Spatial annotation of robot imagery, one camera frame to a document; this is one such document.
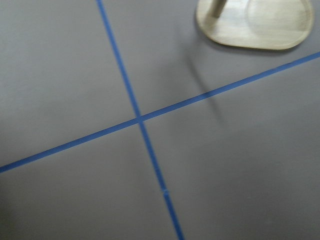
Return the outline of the wooden cup storage rack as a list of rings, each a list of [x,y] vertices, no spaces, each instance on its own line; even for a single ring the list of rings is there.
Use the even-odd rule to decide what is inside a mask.
[[[218,44],[284,51],[310,35],[315,11],[309,0],[200,0],[195,19]]]

